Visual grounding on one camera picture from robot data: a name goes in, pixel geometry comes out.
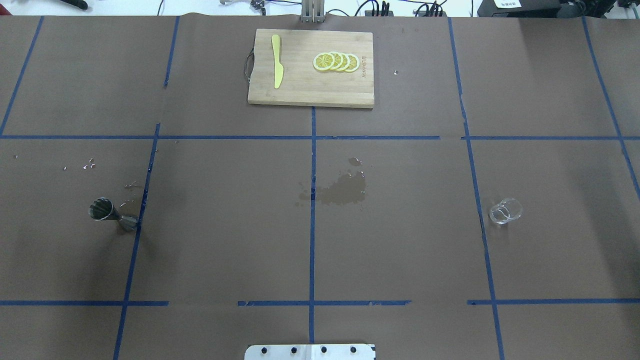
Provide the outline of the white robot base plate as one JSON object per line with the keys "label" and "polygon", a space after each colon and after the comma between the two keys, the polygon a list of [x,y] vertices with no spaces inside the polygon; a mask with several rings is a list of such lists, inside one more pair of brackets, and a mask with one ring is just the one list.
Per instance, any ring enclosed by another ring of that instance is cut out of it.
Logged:
{"label": "white robot base plate", "polygon": [[375,360],[374,344],[256,344],[247,347],[245,360]]}

